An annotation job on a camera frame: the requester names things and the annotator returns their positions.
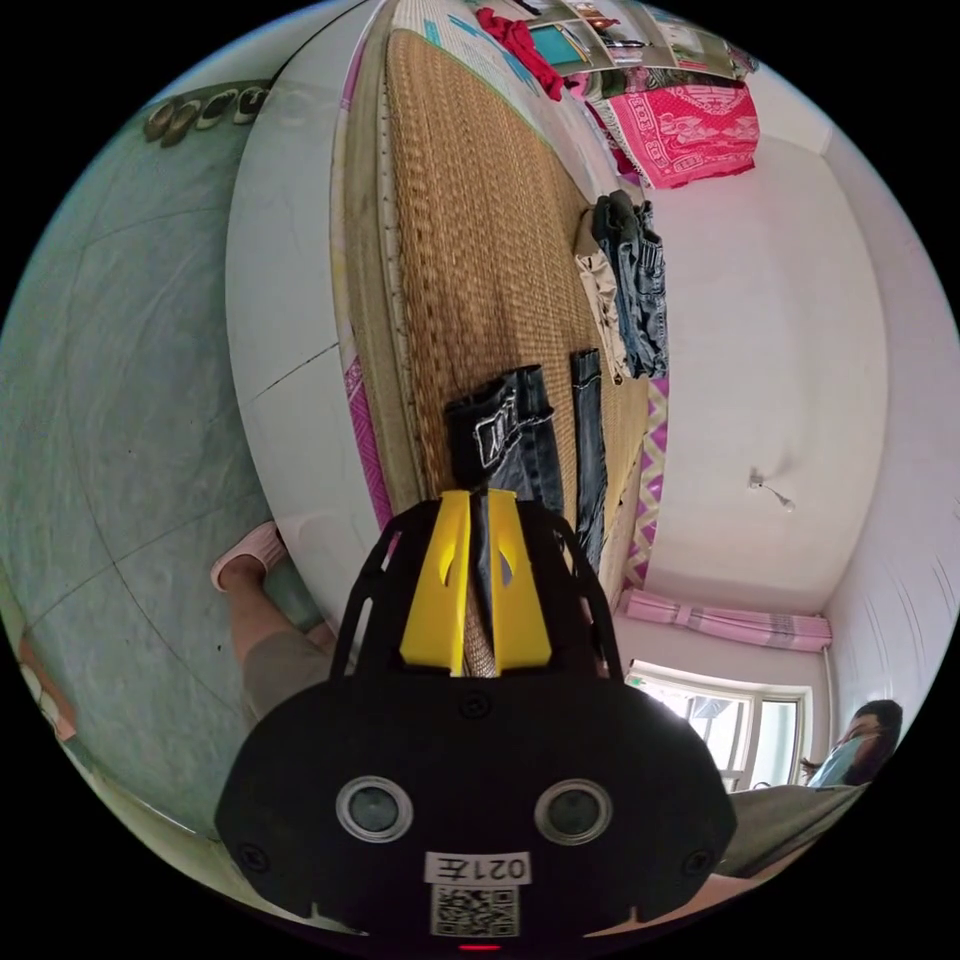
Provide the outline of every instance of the qr code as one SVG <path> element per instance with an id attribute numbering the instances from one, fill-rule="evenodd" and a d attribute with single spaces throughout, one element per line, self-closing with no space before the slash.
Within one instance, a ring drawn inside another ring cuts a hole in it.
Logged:
<path id="1" fill-rule="evenodd" d="M 437 937 L 517 937 L 520 891 L 516 887 L 433 888 L 433 923 Z"/>

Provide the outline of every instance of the window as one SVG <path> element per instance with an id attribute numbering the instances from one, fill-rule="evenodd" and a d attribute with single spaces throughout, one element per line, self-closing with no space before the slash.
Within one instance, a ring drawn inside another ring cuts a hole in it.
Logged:
<path id="1" fill-rule="evenodd" d="M 669 707 L 700 734 L 728 791 L 797 781 L 805 717 L 802 691 L 688 682 L 657 675 L 638 661 L 626 682 Z"/>

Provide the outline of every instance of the camera lens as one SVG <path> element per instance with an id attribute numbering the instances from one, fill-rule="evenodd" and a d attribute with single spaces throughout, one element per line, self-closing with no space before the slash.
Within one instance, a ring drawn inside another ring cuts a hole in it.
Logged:
<path id="1" fill-rule="evenodd" d="M 613 805 L 607 792 L 589 780 L 564 780 L 541 794 L 534 809 L 537 829 L 553 843 L 589 843 L 607 829 Z"/>
<path id="2" fill-rule="evenodd" d="M 413 804 L 392 780 L 359 777 L 337 796 L 337 819 L 358 840 L 389 843 L 413 823 Z"/>
<path id="3" fill-rule="evenodd" d="M 565 837 L 579 837 L 597 825 L 600 804 L 586 790 L 565 790 L 550 801 L 547 819 L 557 833 Z"/>
<path id="4" fill-rule="evenodd" d="M 348 806 L 354 822 L 370 833 L 389 830 L 400 816 L 397 801 L 380 787 L 363 787 L 351 798 Z"/>

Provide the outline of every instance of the black hair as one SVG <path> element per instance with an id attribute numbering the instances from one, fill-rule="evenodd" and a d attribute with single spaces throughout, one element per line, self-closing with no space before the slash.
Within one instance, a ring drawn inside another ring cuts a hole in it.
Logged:
<path id="1" fill-rule="evenodd" d="M 893 756 L 900 742 L 900 731 L 903 728 L 903 707 L 895 700 L 871 700 L 865 703 L 854 715 L 860 717 L 874 716 L 880 725 L 877 742 L 873 749 L 859 762 L 854 764 L 843 778 L 848 787 L 860 787 L 873 781 L 880 772 L 880 768 Z M 807 778 L 810 779 L 822 766 L 822 763 L 811 763 L 801 760 L 800 766 Z"/>

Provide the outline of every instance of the pink curtain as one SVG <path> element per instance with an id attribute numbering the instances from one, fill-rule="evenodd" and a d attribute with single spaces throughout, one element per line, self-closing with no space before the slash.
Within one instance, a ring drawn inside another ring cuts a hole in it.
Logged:
<path id="1" fill-rule="evenodd" d="M 761 647 L 819 653 L 833 641 L 830 621 L 824 617 L 695 607 L 643 590 L 628 591 L 621 602 L 620 610 L 624 616 L 633 620 L 682 627 L 711 637 L 753 643 Z"/>

